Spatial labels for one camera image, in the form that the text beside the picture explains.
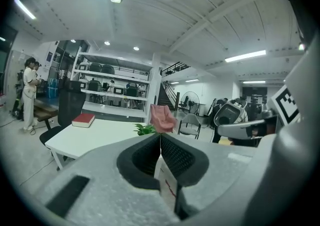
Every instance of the shelf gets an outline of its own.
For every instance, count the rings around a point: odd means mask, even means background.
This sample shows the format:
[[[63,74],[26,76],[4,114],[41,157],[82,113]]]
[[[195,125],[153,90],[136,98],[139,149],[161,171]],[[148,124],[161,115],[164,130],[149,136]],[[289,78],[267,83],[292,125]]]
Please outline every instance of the shelf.
[[[111,92],[95,92],[90,90],[81,89],[82,92],[89,93],[89,94],[97,94],[101,96],[109,96],[109,97],[116,97],[116,98],[122,98],[122,99],[131,99],[131,100],[144,100],[146,101],[147,98],[142,97],[133,97],[133,96],[127,96],[127,95],[119,95]]]
[[[150,81],[147,81],[147,80],[142,80],[142,79],[138,79],[138,78],[131,78],[128,76],[112,75],[112,74],[93,72],[93,71],[85,71],[85,70],[79,70],[79,69],[75,69],[74,72],[86,74],[86,75],[92,75],[92,76],[104,76],[104,77],[110,77],[110,78],[124,79],[124,80],[128,80],[130,82],[136,82],[136,83],[145,83],[145,84],[150,83]]]
[[[85,101],[82,109],[96,111],[96,112],[105,113],[105,114],[111,114],[111,115],[147,118],[143,110],[101,105],[101,104],[92,103],[88,101]]]
[[[93,62],[93,63],[138,69],[138,70],[142,70],[145,72],[149,72],[152,68],[152,66],[148,63],[139,62],[139,61],[132,61],[132,60],[128,60],[128,59],[125,59],[122,57],[115,57],[113,55],[108,55],[108,54],[79,52],[79,55],[84,55],[84,57],[88,61]]]

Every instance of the pink armchair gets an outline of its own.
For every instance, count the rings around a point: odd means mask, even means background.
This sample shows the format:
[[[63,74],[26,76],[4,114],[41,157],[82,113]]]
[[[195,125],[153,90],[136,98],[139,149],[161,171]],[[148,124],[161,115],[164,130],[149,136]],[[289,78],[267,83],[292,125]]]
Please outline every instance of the pink armchair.
[[[157,106],[151,104],[151,121],[150,123],[155,127],[156,132],[172,132],[177,124],[177,120],[172,116],[169,107]]]

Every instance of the large industrial fan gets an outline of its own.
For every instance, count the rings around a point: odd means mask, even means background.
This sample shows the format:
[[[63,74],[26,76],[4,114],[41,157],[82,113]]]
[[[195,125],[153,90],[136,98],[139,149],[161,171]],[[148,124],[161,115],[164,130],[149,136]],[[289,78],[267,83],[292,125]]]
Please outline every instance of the large industrial fan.
[[[200,101],[199,97],[194,92],[186,92],[181,101],[180,101],[180,108],[185,114],[196,114],[199,109]]]

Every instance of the red book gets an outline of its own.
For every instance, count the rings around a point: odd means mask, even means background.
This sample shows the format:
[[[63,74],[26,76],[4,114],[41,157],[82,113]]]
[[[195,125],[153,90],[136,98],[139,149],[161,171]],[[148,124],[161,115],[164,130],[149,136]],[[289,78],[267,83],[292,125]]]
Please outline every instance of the red book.
[[[81,114],[72,121],[72,125],[76,127],[89,128],[95,119],[93,114]]]

